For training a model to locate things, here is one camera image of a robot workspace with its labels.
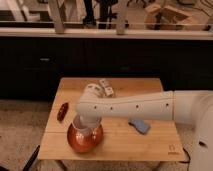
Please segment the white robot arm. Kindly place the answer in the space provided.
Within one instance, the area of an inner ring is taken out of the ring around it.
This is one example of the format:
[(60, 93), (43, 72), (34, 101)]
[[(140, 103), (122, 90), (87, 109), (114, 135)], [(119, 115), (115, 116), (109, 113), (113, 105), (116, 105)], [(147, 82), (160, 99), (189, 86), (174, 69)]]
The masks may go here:
[(104, 98), (99, 86), (88, 84), (76, 104), (89, 123), (96, 117), (117, 116), (173, 120), (195, 126), (189, 171), (213, 171), (213, 91), (176, 90)]

